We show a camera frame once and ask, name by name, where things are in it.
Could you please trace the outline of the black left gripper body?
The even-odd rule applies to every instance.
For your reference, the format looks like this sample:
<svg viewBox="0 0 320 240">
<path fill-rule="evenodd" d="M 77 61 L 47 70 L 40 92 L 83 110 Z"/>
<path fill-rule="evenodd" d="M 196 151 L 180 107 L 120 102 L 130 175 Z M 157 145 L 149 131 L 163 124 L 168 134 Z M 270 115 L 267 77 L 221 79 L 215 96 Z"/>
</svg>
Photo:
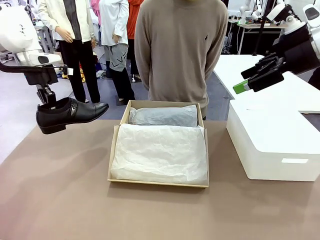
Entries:
<svg viewBox="0 0 320 240">
<path fill-rule="evenodd" d="M 28 67 L 26 80 L 31 86 L 40 86 L 45 93 L 51 94 L 50 85 L 58 82 L 57 74 L 52 66 Z"/>
</svg>

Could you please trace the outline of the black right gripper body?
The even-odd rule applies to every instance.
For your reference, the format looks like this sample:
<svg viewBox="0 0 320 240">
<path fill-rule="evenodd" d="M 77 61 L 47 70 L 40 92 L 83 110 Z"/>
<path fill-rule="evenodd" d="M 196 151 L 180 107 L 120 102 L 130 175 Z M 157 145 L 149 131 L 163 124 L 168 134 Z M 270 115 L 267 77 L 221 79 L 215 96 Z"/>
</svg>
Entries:
<svg viewBox="0 0 320 240">
<path fill-rule="evenodd" d="M 295 75 L 305 73 L 320 66 L 320 54 L 312 45 L 312 36 L 305 24 L 299 29 L 283 34 L 277 38 L 272 50 L 281 60 L 281 73 L 291 72 Z"/>
</svg>

